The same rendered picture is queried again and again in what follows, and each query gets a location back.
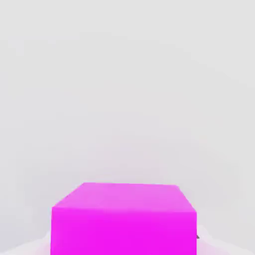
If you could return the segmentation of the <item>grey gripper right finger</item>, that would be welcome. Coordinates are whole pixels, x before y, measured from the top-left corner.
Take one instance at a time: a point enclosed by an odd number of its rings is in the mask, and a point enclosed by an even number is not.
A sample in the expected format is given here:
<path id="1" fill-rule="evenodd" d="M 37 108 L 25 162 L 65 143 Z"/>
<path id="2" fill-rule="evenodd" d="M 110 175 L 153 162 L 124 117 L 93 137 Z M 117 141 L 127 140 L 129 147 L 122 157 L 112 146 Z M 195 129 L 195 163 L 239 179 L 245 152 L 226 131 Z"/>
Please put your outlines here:
<path id="1" fill-rule="evenodd" d="M 242 255 L 242 249 L 214 239 L 202 226 L 197 227 L 197 255 Z"/>

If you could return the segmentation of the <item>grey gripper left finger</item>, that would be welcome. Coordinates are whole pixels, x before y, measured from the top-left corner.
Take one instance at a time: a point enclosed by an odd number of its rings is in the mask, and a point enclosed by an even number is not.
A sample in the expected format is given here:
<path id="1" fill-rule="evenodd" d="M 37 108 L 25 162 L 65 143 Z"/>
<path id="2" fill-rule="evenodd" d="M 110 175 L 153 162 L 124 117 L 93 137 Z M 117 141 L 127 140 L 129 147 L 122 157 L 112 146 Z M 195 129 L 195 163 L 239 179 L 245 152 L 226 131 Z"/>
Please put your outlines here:
<path id="1" fill-rule="evenodd" d="M 50 255 L 50 232 L 41 239 L 22 244 L 9 250 L 7 255 Z"/>

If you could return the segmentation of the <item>small magenta cube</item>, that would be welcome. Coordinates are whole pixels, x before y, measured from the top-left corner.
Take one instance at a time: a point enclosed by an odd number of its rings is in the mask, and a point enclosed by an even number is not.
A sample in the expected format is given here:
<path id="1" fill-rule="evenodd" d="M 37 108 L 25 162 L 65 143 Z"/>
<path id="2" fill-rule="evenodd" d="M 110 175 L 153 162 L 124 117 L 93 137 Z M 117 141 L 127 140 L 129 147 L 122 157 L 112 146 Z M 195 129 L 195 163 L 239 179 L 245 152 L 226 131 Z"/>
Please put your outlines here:
<path id="1" fill-rule="evenodd" d="M 52 207 L 50 255 L 197 255 L 197 213 L 176 185 L 83 183 Z"/>

